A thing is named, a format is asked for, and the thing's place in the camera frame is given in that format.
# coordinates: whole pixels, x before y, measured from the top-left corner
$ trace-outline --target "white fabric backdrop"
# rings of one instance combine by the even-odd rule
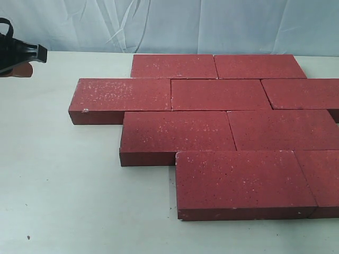
[[[339,56],[339,0],[0,0],[0,16],[49,50]]]

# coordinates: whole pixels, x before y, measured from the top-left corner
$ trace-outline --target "black mount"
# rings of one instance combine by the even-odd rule
[[[47,49],[13,38],[13,26],[0,17],[0,23],[9,25],[6,35],[0,33],[0,76],[10,73],[14,67],[30,61],[47,62]]]

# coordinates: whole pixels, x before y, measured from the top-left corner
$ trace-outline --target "white tabletop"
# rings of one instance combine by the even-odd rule
[[[297,60],[339,78],[339,58]],[[0,254],[339,252],[339,219],[182,222],[173,167],[121,168],[121,126],[73,126],[78,79],[129,77],[131,63],[49,52],[32,78],[0,78]]]

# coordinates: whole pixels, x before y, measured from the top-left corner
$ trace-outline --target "red brick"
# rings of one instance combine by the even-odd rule
[[[297,151],[318,204],[312,218],[339,217],[339,151]]]
[[[339,122],[339,79],[264,79],[276,110],[330,110]]]
[[[133,78],[218,78],[213,55],[134,55]]]
[[[68,111],[74,124],[122,124],[125,111],[169,110],[169,79],[80,79]]]
[[[326,110],[229,111],[237,150],[338,150]]]
[[[272,109],[259,80],[172,80],[172,110]]]
[[[292,151],[179,152],[178,218],[301,219],[316,202]]]
[[[306,78],[293,55],[218,55],[219,78]]]
[[[235,150],[226,112],[127,112],[123,123],[122,166],[175,164],[187,150]]]

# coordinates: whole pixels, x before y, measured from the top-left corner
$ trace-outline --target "brick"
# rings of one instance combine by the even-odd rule
[[[270,110],[259,80],[172,80],[172,110]]]
[[[237,150],[338,150],[326,110],[229,111]]]
[[[167,166],[187,150],[235,150],[226,112],[126,112],[121,166]]]
[[[133,78],[218,78],[213,55],[134,55]]]
[[[276,110],[330,110],[339,123],[339,79],[263,79]]]
[[[218,55],[219,78],[307,78],[293,55]]]
[[[179,152],[178,218],[307,218],[316,202],[292,151]]]
[[[339,151],[296,151],[318,204],[312,218],[339,217]]]
[[[170,111],[169,79],[80,79],[69,106],[74,124],[122,124],[126,111]]]

